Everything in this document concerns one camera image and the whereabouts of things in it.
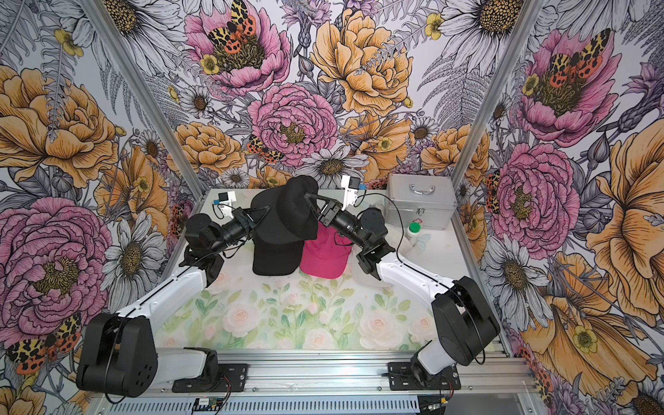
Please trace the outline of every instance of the table surface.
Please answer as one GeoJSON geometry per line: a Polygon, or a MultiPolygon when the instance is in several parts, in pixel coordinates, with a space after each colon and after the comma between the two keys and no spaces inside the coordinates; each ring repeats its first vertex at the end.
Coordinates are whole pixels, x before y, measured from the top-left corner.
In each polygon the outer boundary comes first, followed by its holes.
{"type": "MultiPolygon", "coordinates": [[[[219,223],[225,220],[215,217],[212,201],[224,191],[214,189],[201,210],[219,223]]],[[[260,190],[235,192],[235,206],[249,207],[260,190]]],[[[319,194],[343,198],[342,191],[319,194]]],[[[357,214],[370,205],[384,210],[385,200],[369,195],[349,211],[357,214]]],[[[468,275],[451,224],[445,230],[423,229],[420,234],[405,257],[453,279],[468,275]]],[[[252,272],[253,252],[249,242],[227,260],[217,280],[155,334],[157,347],[417,350],[436,337],[427,305],[358,272],[351,266],[351,261],[357,262],[353,255],[342,276],[327,280],[299,269],[288,276],[257,276],[252,272]]]]}

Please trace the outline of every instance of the butterfly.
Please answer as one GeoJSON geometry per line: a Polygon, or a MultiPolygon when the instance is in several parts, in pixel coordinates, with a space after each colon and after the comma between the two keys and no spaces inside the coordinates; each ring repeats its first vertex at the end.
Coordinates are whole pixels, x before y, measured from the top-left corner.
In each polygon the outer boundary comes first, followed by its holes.
{"type": "Polygon", "coordinates": [[[587,79],[602,65],[601,53],[609,43],[611,29],[604,29],[591,39],[581,52],[572,56],[558,53],[549,60],[548,73],[552,73],[549,84],[553,88],[571,83],[575,78],[587,79]]]}
{"type": "Polygon", "coordinates": [[[46,339],[22,340],[7,348],[7,357],[18,366],[16,373],[28,375],[37,372],[46,360],[55,361],[71,352],[81,338],[81,314],[70,316],[46,339]]]}
{"type": "Polygon", "coordinates": [[[249,14],[244,0],[233,0],[230,21],[226,27],[218,27],[208,33],[208,39],[228,54],[242,50],[247,38],[256,35],[256,18],[249,14]]]}
{"type": "Polygon", "coordinates": [[[260,138],[253,134],[249,137],[247,150],[249,150],[250,153],[258,154],[268,163],[276,163],[284,158],[284,154],[281,151],[268,149],[265,144],[263,144],[263,141],[260,141],[260,138]]]}
{"type": "Polygon", "coordinates": [[[500,172],[490,174],[487,177],[487,209],[493,214],[500,213],[500,202],[498,201],[498,184],[500,183],[500,172]]]}

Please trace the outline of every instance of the flower bud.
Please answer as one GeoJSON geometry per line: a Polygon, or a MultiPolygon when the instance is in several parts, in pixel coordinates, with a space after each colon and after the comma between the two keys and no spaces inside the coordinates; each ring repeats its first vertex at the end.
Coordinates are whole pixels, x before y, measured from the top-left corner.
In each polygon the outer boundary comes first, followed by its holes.
{"type": "Polygon", "coordinates": [[[609,158],[610,153],[609,141],[606,139],[606,133],[604,133],[588,149],[588,168],[596,169],[599,163],[603,163],[609,158]]]}

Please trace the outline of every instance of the orange peony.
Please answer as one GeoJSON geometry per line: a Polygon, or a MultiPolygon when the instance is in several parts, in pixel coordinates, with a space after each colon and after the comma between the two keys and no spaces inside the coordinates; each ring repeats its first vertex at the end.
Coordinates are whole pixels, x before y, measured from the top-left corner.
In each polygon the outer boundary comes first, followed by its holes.
{"type": "Polygon", "coordinates": [[[196,171],[201,167],[207,167],[221,174],[227,169],[240,167],[246,163],[240,142],[212,124],[193,122],[178,125],[175,137],[180,142],[191,167],[196,171]]]}
{"type": "Polygon", "coordinates": [[[169,209],[166,182],[153,170],[141,148],[135,146],[131,157],[122,153],[122,168],[105,170],[94,191],[97,212],[102,216],[122,216],[133,228],[138,215],[152,215],[152,225],[164,236],[168,233],[169,209]]]}
{"type": "Polygon", "coordinates": [[[27,386],[20,395],[11,386],[0,388],[0,413],[4,415],[44,415],[44,392],[35,392],[27,386]]]}
{"type": "Polygon", "coordinates": [[[287,171],[277,170],[271,166],[265,166],[265,170],[256,172],[258,177],[249,177],[249,189],[269,189],[270,187],[283,186],[292,179],[293,175],[287,171]]]}
{"type": "Polygon", "coordinates": [[[325,73],[322,81],[338,80],[343,86],[346,111],[385,116],[408,96],[412,58],[403,52],[371,64],[369,60],[381,48],[394,43],[392,32],[376,28],[373,19],[361,11],[351,14],[352,10],[344,10],[341,31],[330,22],[318,29],[309,58],[325,73]]]}
{"type": "Polygon", "coordinates": [[[44,80],[37,69],[18,75],[0,66],[0,167],[20,167],[15,180],[32,177],[39,165],[60,167],[74,178],[75,187],[96,180],[100,169],[118,162],[116,128],[83,85],[67,81],[62,117],[51,142],[44,80]]]}
{"type": "MultiPolygon", "coordinates": [[[[646,376],[654,379],[657,367],[625,338],[631,333],[623,319],[609,313],[616,300],[609,281],[580,254],[557,252],[552,274],[544,300],[551,306],[553,321],[548,327],[535,321],[534,329],[521,333],[523,340],[546,369],[568,382],[582,373],[579,389],[584,394],[595,395],[614,378],[623,378],[626,388],[618,404],[627,404],[638,394],[636,382],[646,376]]],[[[639,329],[635,334],[645,338],[639,329]]]]}
{"type": "Polygon", "coordinates": [[[466,203],[459,209],[461,223],[470,241],[475,259],[479,262],[487,247],[487,223],[484,220],[484,205],[466,203]]]}
{"type": "MultiPolygon", "coordinates": [[[[454,166],[459,161],[459,155],[468,139],[470,128],[470,124],[466,124],[458,130],[450,128],[436,134],[432,138],[436,146],[422,150],[422,168],[435,169],[434,172],[439,173],[446,167],[454,166]]],[[[473,186],[477,187],[482,183],[482,178],[487,170],[489,170],[489,135],[485,130],[473,153],[465,176],[473,186]]]]}
{"type": "Polygon", "coordinates": [[[411,144],[415,142],[410,132],[410,120],[401,121],[387,117],[382,121],[378,116],[370,113],[359,117],[346,119],[339,133],[345,141],[359,142],[355,155],[366,154],[369,165],[366,169],[365,182],[386,177],[390,171],[399,165],[397,159],[406,159],[406,140],[411,144]]]}
{"type": "Polygon", "coordinates": [[[608,272],[620,309],[654,326],[664,315],[664,120],[633,134],[611,151],[611,184],[600,190],[616,201],[598,234],[588,234],[595,263],[608,272]]]}

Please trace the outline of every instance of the metal bracket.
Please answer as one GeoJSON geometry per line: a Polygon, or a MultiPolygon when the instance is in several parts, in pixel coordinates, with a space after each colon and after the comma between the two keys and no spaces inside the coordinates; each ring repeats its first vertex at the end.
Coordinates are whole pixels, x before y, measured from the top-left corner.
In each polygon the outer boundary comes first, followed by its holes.
{"type": "Polygon", "coordinates": [[[171,389],[175,393],[205,392],[205,393],[224,393],[228,390],[228,383],[224,376],[230,380],[231,392],[244,392],[244,384],[247,380],[248,365],[244,363],[230,364],[220,363],[214,386],[210,388],[206,385],[197,385],[191,382],[191,379],[179,379],[173,382],[171,389]]]}
{"type": "Polygon", "coordinates": [[[422,388],[412,374],[410,362],[389,362],[387,364],[390,390],[454,390],[461,389],[461,381],[456,365],[446,367],[431,382],[422,388]]]}

